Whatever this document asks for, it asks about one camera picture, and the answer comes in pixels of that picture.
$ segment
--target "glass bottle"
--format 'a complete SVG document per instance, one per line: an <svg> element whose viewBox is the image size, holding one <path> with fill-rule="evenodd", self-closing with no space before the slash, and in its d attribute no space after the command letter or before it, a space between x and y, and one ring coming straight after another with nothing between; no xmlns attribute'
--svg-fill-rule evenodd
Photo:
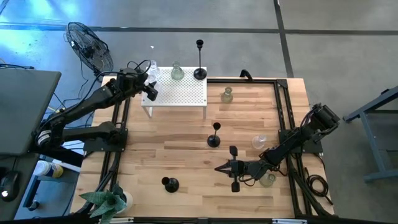
<svg viewBox="0 0 398 224"><path fill-rule="evenodd" d="M232 95L232 88L227 87L225 88L225 92L221 95L221 102L223 103L230 103L232 102L234 96Z"/></svg>
<svg viewBox="0 0 398 224"><path fill-rule="evenodd" d="M260 178L259 181L263 187L270 187L272 184L274 184L275 180L276 176L274 174L266 173Z"/></svg>
<svg viewBox="0 0 398 224"><path fill-rule="evenodd" d="M160 68L157 67L155 60L150 61L150 67L148 70L148 82L153 83L156 81L157 77L160 75Z"/></svg>
<svg viewBox="0 0 398 224"><path fill-rule="evenodd" d="M267 136L261 134L259 136L254 137L251 140L251 145L255 149L262 149L264 145L266 144Z"/></svg>
<svg viewBox="0 0 398 224"><path fill-rule="evenodd" d="M173 69L172 69L172 78L174 80L181 80L184 77L184 71L180 67L180 63L175 61L173 62Z"/></svg>

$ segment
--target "concrete floor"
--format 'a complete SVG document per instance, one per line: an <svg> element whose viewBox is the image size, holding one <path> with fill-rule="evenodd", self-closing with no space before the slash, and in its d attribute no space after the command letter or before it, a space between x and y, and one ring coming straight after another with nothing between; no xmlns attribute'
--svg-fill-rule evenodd
<svg viewBox="0 0 398 224"><path fill-rule="evenodd" d="M280 7L286 29L398 30L397 1L280 0ZM278 28L273 0L200 3L123 0L117 4L110 0L10 0L0 14L0 25L36 24L40 28L65 25L69 21L108 27ZM129 60L148 57L157 60L160 66L170 66L173 60L195 66L195 41L203 39L203 64L210 76L237 76L244 68L255 77L287 76L279 34L97 32L97 35L109 45L115 70L125 67ZM398 83L396 35L289 34L286 38L294 77L304 78L310 103L322 102L338 116L352 112ZM62 100L75 98L84 81L80 61L63 41L62 31L0 30L0 58L40 70L61 71L56 93ZM83 74L93 79L85 65ZM53 99L51 105L57 107L59 103ZM341 123L322 144L336 214L396 222L398 179L363 182L363 175L375 172L376 164L362 124ZM49 191L48 185L40 186L36 196L39 200L44 193L53 194L54 199L33 212L20 209L16 218L61 215L69 198L56 195L73 192L72 185L62 187L52 186L53 190Z"/></svg>

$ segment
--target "white pot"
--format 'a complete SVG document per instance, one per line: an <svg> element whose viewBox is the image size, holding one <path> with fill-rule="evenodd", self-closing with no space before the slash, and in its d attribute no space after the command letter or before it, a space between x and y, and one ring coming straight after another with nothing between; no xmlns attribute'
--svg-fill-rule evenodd
<svg viewBox="0 0 398 224"><path fill-rule="evenodd" d="M116 214L120 214L124 211L128 211L131 207L132 207L132 196L129 192L125 192L123 191L124 196L126 196L126 208L124 208L123 210L118 211Z"/></svg>

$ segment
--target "wooden tabletop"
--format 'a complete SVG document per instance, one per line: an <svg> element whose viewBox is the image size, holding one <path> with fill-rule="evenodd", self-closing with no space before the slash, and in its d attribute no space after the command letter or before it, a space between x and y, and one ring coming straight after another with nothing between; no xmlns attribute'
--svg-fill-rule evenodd
<svg viewBox="0 0 398 224"><path fill-rule="evenodd" d="M104 82L111 77L104 77ZM309 110L304 81L288 78L290 99L296 126ZM233 89L233 102L220 100L225 87ZM282 104L285 100L282 91ZM123 109L119 112L119 121ZM113 107L96 110L93 126L110 121ZM212 124L221 123L217 132L219 148L207 146L207 137L214 133ZM121 214L129 217L293 217L292 199L287 177L277 176L274 185L264 188L259 182L253 187L241 183L239 193L231 192L226 174L214 171L231 158L229 146L238 147L238 159L257 160L268 147L279 144L280 129L274 87L269 84L208 84L207 119L201 108L154 108L149 119L141 108L141 96L132 99L127 119L129 137L122 154L118 181L133 196L133 207ZM251 139L265 134L264 149L251 147ZM104 153L95 152L83 161L71 212L84 204L80 194L98 185ZM303 164L310 174L325 177L322 163L314 155L303 155ZM286 173L285 162L281 171ZM180 182L177 192L166 192L163 177L175 177ZM298 190L300 208L304 212L302 193ZM333 213L325 198L317 198Z"/></svg>

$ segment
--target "potted plant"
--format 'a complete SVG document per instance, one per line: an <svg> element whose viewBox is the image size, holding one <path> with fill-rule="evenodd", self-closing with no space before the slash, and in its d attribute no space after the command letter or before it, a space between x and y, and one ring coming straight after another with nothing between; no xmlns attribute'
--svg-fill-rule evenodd
<svg viewBox="0 0 398 224"><path fill-rule="evenodd" d="M109 224L115 214L121 213L132 206L131 194L124 192L119 184L114 185L112 192L109 190L105 192L88 192L81 194L80 197L98 207L90 218L102 215L101 224Z"/></svg>

